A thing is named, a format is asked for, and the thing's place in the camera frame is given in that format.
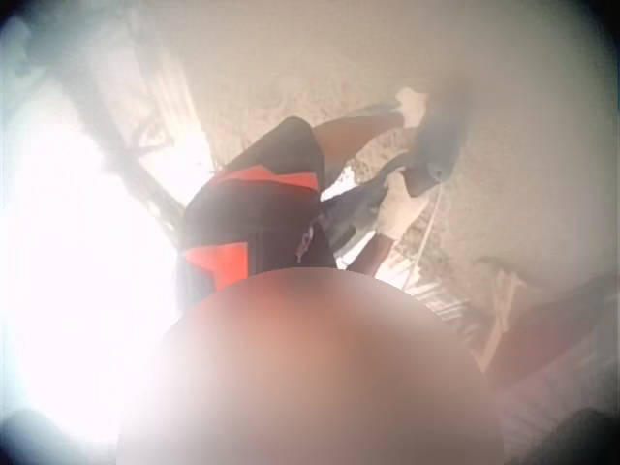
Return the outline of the person's legs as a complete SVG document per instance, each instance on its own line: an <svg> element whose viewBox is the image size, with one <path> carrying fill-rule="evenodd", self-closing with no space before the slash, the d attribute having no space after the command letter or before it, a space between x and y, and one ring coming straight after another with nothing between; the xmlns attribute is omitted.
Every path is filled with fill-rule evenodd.
<svg viewBox="0 0 620 465"><path fill-rule="evenodd" d="M386 169L351 190L322 202L321 226L336 258L342 258L371 232L385 196Z"/></svg>

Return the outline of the heap of wooden scraps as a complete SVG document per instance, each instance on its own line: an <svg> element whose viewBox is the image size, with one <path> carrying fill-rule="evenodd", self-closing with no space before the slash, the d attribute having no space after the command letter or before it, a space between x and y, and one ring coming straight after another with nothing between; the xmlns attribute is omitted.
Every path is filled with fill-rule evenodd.
<svg viewBox="0 0 620 465"><path fill-rule="evenodd" d="M620 276L595 277L537 305L520 301L535 283L497 260L480 261L491 271L490 331L477 363L484 372L535 371L576 344L617 302Z"/></svg>

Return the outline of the person's right hand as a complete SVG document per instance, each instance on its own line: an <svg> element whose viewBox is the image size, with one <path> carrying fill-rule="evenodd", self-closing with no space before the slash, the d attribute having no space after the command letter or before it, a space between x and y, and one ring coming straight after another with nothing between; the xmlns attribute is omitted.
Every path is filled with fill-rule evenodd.
<svg viewBox="0 0 620 465"><path fill-rule="evenodd" d="M376 232L394 241L402 238L429 203L429 192L414 196L410 203L385 203L383 198L378 211Z"/></svg>

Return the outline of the grey power tool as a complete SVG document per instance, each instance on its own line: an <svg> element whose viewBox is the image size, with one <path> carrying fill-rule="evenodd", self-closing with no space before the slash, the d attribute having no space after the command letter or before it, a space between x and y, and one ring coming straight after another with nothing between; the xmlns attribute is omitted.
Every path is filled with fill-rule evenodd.
<svg viewBox="0 0 620 465"><path fill-rule="evenodd" d="M472 99L469 85L449 79L430 92L427 110L410 148L388 161L375 178L383 182L399 171L407 192L418 197L447 181L466 139Z"/></svg>

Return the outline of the person's left hand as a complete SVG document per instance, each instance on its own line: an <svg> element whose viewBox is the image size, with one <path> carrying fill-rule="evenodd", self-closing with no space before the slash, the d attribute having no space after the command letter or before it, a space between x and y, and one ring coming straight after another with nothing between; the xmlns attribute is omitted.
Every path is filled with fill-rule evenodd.
<svg viewBox="0 0 620 465"><path fill-rule="evenodd" d="M395 111L402 116L403 127L417 128L426 114L428 95L405 87L396 94L396 101L398 106Z"/></svg>

